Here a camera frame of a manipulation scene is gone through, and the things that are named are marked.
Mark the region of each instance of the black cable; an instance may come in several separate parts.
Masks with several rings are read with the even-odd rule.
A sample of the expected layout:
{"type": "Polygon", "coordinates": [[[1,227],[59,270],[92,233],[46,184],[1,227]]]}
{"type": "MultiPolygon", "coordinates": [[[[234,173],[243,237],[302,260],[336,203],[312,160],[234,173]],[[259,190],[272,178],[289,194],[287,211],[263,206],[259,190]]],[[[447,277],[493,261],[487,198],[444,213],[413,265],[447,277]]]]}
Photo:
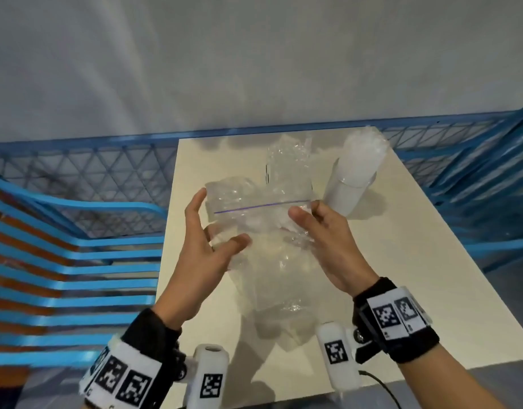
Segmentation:
{"type": "Polygon", "coordinates": [[[385,385],[381,379],[379,379],[377,376],[372,375],[371,373],[369,373],[369,372],[367,372],[367,371],[365,371],[365,370],[359,370],[358,373],[360,373],[360,374],[363,375],[363,376],[368,376],[368,377],[374,379],[378,384],[380,384],[380,385],[382,386],[382,388],[383,388],[384,390],[386,390],[386,391],[388,392],[388,394],[389,394],[390,397],[393,399],[393,401],[394,401],[394,403],[396,404],[396,406],[398,407],[398,409],[402,409],[402,408],[401,408],[401,405],[400,405],[399,402],[398,402],[398,399],[396,399],[396,397],[394,396],[394,393],[392,393],[392,392],[390,391],[390,389],[388,389],[388,386],[385,385]]]}

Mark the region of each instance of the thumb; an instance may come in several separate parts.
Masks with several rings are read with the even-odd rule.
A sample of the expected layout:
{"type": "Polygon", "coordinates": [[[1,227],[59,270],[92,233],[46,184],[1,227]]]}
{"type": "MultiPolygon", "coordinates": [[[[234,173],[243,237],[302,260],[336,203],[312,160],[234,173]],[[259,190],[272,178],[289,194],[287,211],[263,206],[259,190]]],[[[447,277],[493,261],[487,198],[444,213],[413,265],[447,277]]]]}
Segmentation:
{"type": "Polygon", "coordinates": [[[315,240],[324,240],[327,235],[327,230],[320,224],[312,214],[298,206],[293,206],[288,210],[288,215],[301,228],[309,233],[315,240]]]}
{"type": "Polygon", "coordinates": [[[228,264],[233,255],[240,253],[248,247],[248,244],[250,243],[251,239],[248,234],[237,235],[236,237],[230,238],[229,241],[220,244],[218,248],[216,248],[214,256],[218,259],[220,264],[228,264]]]}

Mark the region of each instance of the person's left hand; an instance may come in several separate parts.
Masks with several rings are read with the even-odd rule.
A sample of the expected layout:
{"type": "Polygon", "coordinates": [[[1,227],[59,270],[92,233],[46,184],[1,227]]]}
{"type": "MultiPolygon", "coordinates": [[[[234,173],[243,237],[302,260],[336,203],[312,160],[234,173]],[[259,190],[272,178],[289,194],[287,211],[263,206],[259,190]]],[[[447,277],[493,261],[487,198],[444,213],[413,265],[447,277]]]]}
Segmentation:
{"type": "Polygon", "coordinates": [[[217,233],[217,225],[210,224],[203,229],[199,218],[205,197],[206,189],[202,188],[186,207],[186,237],[182,251],[165,291],[152,308],[163,323],[174,330],[195,317],[203,301],[222,280],[231,257],[251,242],[247,234],[240,234],[213,249],[209,242],[217,233]]]}

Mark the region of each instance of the table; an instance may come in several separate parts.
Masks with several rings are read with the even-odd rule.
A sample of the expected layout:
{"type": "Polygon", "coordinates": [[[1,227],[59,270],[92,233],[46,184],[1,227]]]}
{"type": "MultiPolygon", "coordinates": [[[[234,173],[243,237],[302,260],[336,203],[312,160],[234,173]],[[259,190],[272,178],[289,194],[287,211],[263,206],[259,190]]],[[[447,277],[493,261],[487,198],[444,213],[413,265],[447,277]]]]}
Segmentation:
{"type": "MultiPolygon", "coordinates": [[[[324,192],[331,167],[350,129],[313,131],[312,185],[324,192]]],[[[307,132],[286,133],[304,138],[307,132]]],[[[265,183],[267,147],[280,133],[182,139],[178,145],[169,217],[157,294],[164,289],[184,237],[183,210],[209,181],[246,176],[265,183]]],[[[201,220],[207,223],[204,207],[201,220]]],[[[523,359],[523,329],[429,202],[407,169],[390,151],[374,184],[362,197],[349,225],[375,271],[407,285],[434,321],[442,344],[467,369],[523,359]]],[[[331,285],[320,319],[350,324],[353,303],[331,285]]],[[[225,408],[300,398],[332,391],[316,337],[291,341],[284,333],[261,339],[241,316],[229,276],[183,327],[181,350],[191,355],[200,343],[220,344],[231,357],[225,408]]],[[[383,381],[402,379],[383,353],[362,366],[383,381]]],[[[365,385],[372,384],[368,378],[365,385]]],[[[182,405],[184,385],[170,390],[163,408],[182,405]]]]}

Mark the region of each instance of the purple line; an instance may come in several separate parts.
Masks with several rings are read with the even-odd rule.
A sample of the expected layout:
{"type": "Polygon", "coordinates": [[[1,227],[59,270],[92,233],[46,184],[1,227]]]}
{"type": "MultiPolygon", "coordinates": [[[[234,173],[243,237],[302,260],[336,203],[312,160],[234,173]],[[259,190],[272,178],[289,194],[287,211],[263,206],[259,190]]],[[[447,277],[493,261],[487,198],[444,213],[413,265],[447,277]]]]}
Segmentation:
{"type": "Polygon", "coordinates": [[[227,209],[225,211],[217,211],[214,214],[223,214],[225,212],[233,212],[233,211],[244,211],[245,209],[250,208],[261,208],[262,206],[272,206],[272,205],[284,205],[284,204],[297,204],[299,202],[310,202],[308,199],[300,199],[298,201],[286,201],[286,202],[273,202],[272,204],[263,204],[263,205],[254,205],[254,206],[245,206],[244,208],[236,208],[236,209],[227,209]]]}

